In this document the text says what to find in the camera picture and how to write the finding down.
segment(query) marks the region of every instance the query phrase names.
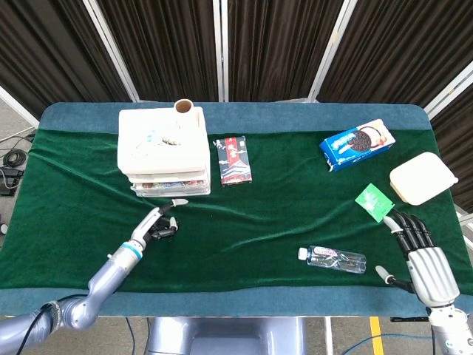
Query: water bottle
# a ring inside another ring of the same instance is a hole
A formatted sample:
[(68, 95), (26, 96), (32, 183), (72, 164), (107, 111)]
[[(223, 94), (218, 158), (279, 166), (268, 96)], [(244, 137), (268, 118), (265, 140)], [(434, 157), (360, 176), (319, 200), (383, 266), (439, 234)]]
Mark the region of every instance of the water bottle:
[(322, 246), (299, 248), (299, 260), (306, 260), (308, 265), (321, 268), (333, 268), (363, 274), (367, 269), (367, 258), (363, 254), (340, 251)]

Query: green card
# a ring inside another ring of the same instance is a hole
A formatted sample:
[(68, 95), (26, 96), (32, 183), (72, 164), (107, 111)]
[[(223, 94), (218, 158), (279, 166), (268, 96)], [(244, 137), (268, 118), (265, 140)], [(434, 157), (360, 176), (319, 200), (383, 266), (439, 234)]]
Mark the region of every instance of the green card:
[(394, 207), (394, 203), (372, 183), (363, 190), (355, 202), (363, 207), (378, 223)]

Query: table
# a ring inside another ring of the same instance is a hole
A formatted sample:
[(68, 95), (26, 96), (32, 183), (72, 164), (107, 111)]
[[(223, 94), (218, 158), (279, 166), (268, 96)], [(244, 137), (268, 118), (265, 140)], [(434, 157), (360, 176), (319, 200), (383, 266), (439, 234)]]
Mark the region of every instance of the table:
[[(140, 104), (59, 103), (50, 106), (44, 112), (40, 129), (117, 134), (120, 110), (171, 106), (172, 104), (152, 102)], [(431, 129), (424, 111), (412, 105), (196, 103), (195, 106), (203, 107), (209, 134), (337, 131), (376, 118), (383, 118), (389, 129), (423, 131)], [(451, 199), (449, 203), (451, 206), (448, 206), (448, 214), (450, 218), (453, 218), (455, 212)], [(459, 254), (462, 253), (467, 257), (465, 251), (460, 251)], [(78, 293), (78, 290), (42, 288), (41, 285), (34, 288), (2, 289), (0, 290), (0, 314), (25, 313), (36, 309), (48, 300), (72, 293)], [(472, 296), (461, 295), (457, 299), (456, 306), (469, 312), (473, 310), (472, 301)], [(414, 296), (395, 288), (335, 285), (271, 286), (224, 292), (118, 292), (105, 304), (102, 315), (144, 317), (385, 315), (407, 317), (423, 313), (423, 306)]]

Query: black curtain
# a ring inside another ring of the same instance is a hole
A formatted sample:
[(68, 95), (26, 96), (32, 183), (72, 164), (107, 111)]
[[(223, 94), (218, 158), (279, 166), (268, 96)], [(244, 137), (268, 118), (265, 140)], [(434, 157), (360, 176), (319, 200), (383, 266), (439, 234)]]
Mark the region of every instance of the black curtain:
[(432, 119), (443, 162), (458, 178), (453, 199), (473, 212), (473, 85)]
[(342, 0), (229, 0), (230, 101), (307, 97)]
[(38, 119), (57, 101), (129, 101), (82, 1), (2, 1), (0, 84)]
[(99, 0), (141, 99), (218, 101), (212, 0)]
[(358, 0), (317, 98), (424, 107), (472, 60), (472, 1)]

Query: yellow floor line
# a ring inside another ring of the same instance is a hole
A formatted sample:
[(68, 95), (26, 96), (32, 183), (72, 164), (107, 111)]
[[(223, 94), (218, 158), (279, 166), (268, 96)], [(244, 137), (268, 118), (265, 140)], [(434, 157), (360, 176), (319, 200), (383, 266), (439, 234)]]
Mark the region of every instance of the yellow floor line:
[[(371, 336), (381, 334), (381, 325), (379, 324), (379, 317), (370, 317)], [(381, 337), (372, 340), (372, 351), (374, 355), (384, 355), (383, 341)]]

